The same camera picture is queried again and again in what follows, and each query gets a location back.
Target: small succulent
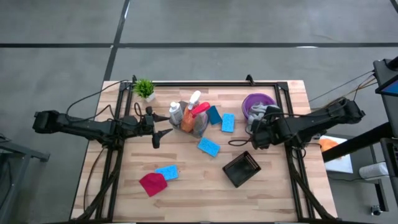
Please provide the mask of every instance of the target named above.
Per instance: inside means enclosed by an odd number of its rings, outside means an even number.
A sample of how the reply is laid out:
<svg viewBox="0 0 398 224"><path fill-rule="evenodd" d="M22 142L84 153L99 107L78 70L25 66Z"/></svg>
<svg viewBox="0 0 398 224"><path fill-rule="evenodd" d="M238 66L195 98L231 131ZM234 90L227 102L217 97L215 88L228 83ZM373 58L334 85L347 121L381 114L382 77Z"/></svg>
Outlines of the small succulent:
<svg viewBox="0 0 398 224"><path fill-rule="evenodd" d="M136 82L134 86L134 92L137 93L143 99L148 98L154 92L154 84L152 81L146 79L140 79Z"/></svg>

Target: blue sponge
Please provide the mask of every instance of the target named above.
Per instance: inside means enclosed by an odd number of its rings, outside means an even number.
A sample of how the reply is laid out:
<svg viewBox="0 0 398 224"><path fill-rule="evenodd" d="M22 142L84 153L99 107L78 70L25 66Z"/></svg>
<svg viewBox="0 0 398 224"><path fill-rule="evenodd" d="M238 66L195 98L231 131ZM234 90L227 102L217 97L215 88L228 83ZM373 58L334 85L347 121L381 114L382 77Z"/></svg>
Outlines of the blue sponge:
<svg viewBox="0 0 398 224"><path fill-rule="evenodd" d="M218 151L220 150L220 145L217 145L207 138L202 138L198 144L198 148L204 152L207 152L209 155L216 157Z"/></svg>
<svg viewBox="0 0 398 224"><path fill-rule="evenodd" d="M234 132L235 115L225 113L223 115L223 125L221 130L224 132Z"/></svg>
<svg viewBox="0 0 398 224"><path fill-rule="evenodd" d="M211 106L207 112L209 114L211 124L218 124L222 122L221 116L218 113L216 106Z"/></svg>
<svg viewBox="0 0 398 224"><path fill-rule="evenodd" d="M155 173L163 174L165 180L176 179L178 177L177 165L158 168Z"/></svg>

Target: wooden table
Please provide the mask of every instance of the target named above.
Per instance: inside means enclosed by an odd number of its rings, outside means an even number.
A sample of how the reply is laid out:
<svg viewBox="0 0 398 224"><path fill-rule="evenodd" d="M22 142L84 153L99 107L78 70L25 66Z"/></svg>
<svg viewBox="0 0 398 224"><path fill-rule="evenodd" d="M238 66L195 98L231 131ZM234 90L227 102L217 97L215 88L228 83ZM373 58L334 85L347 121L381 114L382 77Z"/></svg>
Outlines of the wooden table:
<svg viewBox="0 0 398 224"><path fill-rule="evenodd" d="M304 82L287 81L295 114L310 112ZM104 87L114 82L104 82ZM104 91L99 99L98 111L110 104L116 106L118 87ZM254 150L251 144L242 147L228 145L231 139L247 139L245 120L241 111L243 99L250 93L265 93L275 98L271 87L156 87L156 98L150 103L134 95L135 102L144 109L152 106L159 115L169 114L171 101L188 101L195 90L202 92L200 101L216 105L220 115L235 114L234 133L221 132L221 126L209 125L204 137L221 145L217 157L197 148L199 139L172 131L161 139L159 149L153 149L151 136L128 139L124 145L118 196L114 210L114 222L274 222L297 221L284 145L271 146L268 150ZM98 121L110 118L109 111L97 117ZM171 128L168 121L157 123L156 130ZM94 160L101 145L91 141L88 145L83 171L76 194L72 218L83 213L83 192ZM249 151L261 166L261 171L236 189L222 167L244 151ZM94 169L88 187L87 205L97 194L101 184L106 153ZM304 159L312 192L330 214L336 217L321 150L315 144L307 147ZM148 197L139 183L144 175L158 167L176 164L179 178L168 181L168 187L159 194ZM307 217L303 193L300 190L302 208ZM104 213L108 211L108 198Z"/></svg>

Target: gray floor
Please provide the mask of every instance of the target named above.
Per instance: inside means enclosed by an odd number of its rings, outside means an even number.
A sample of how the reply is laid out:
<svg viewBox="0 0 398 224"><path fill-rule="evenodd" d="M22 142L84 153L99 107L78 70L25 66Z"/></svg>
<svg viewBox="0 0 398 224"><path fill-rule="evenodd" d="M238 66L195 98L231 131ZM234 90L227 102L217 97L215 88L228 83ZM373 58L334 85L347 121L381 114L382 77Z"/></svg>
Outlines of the gray floor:
<svg viewBox="0 0 398 224"><path fill-rule="evenodd" d="M0 43L112 42L123 0L0 0ZM132 0L121 42L398 42L398 13L389 0ZM14 222L68 219L87 141L31 129L37 110L65 111L101 88L110 49L0 49L0 133L51 153L47 164L30 165L15 207ZM153 80L304 80L308 98L397 56L395 48L335 49L119 49L111 80L135 74ZM352 83L311 102L312 108L350 91ZM385 121L373 88L356 101L366 117L331 133L355 136ZM77 105L91 116L98 97ZM339 217L393 223L398 218L387 185L390 212L369 215L377 204L369 184L331 181Z"/></svg>

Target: red spray nozzle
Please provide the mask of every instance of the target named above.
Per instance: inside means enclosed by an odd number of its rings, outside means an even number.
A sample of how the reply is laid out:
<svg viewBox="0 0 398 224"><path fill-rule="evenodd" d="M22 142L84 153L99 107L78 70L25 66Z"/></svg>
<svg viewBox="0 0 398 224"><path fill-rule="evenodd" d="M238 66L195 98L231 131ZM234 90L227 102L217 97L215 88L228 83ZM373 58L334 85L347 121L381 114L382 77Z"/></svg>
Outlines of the red spray nozzle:
<svg viewBox="0 0 398 224"><path fill-rule="evenodd" d="M205 112L206 110L210 109L210 104L208 102L201 103L192 111L192 117L195 118L198 114Z"/></svg>

